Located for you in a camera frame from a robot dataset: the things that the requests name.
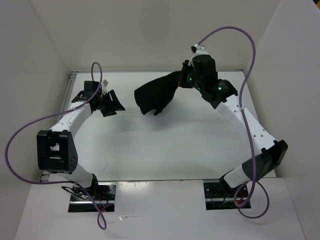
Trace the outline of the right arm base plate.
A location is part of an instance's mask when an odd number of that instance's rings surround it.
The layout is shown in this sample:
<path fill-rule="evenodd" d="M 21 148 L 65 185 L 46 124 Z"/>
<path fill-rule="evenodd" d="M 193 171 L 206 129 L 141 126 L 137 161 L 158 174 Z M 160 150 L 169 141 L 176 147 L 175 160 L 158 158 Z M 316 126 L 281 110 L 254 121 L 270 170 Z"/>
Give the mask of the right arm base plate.
<path fill-rule="evenodd" d="M 218 180 L 209 180 L 203 182 L 203 190 L 207 211 L 237 208 L 234 203 L 235 189 L 223 191 Z"/>

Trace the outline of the black skirt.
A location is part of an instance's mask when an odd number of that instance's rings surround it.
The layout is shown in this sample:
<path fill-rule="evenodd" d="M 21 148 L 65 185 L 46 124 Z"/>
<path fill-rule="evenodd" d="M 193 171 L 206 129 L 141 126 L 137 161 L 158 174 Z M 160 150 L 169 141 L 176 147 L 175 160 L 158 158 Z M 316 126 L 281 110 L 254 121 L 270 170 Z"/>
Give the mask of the black skirt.
<path fill-rule="evenodd" d="M 146 115 L 154 110 L 154 116 L 160 114 L 172 101 L 181 79 L 182 73 L 174 71 L 137 88 L 134 99 L 141 113 Z"/>

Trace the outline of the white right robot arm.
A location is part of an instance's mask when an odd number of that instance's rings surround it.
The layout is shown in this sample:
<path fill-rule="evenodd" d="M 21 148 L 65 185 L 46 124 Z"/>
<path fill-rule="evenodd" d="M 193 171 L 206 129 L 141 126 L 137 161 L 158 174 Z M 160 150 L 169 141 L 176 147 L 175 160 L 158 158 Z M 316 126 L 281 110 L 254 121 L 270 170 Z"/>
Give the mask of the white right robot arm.
<path fill-rule="evenodd" d="M 230 81 L 218 77 L 215 60 L 210 55 L 200 54 L 185 60 L 181 74 L 182 87 L 199 91 L 253 148 L 247 161 L 219 179 L 219 191 L 223 196 L 231 196 L 241 184 L 253 179 L 258 181 L 280 165 L 288 150 L 287 143 L 276 140 L 240 103 L 237 89 Z"/>

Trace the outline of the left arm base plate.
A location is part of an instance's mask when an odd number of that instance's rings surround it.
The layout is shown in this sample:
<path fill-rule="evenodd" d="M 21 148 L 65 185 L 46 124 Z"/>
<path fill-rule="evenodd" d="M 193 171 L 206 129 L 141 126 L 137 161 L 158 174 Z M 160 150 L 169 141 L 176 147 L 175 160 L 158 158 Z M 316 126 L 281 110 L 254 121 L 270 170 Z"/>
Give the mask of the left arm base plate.
<path fill-rule="evenodd" d="M 115 211 L 115 197 L 116 197 L 116 182 L 99 182 L 99 190 L 92 198 L 97 207 L 102 212 L 114 212 Z M 85 195 L 83 191 L 76 191 L 75 187 L 63 186 L 66 192 L 70 193 L 70 201 L 68 212 L 69 213 L 96 213 L 97 210 L 94 207 L 90 199 Z"/>

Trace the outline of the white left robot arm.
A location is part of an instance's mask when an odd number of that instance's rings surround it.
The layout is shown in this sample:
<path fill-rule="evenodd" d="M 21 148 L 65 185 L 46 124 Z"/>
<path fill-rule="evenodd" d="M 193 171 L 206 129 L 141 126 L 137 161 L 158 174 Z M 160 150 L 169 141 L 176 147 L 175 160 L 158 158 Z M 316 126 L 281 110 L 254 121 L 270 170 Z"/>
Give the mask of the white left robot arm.
<path fill-rule="evenodd" d="M 74 137 L 93 112 L 99 111 L 103 117 L 109 117 L 125 110 L 115 91 L 107 90 L 107 85 L 105 79 L 102 83 L 85 81 L 83 90 L 71 101 L 67 113 L 50 129 L 41 130 L 36 136 L 38 168 L 81 185 L 81 193 L 88 200 L 96 199 L 100 188 L 97 177 L 78 163 Z"/>

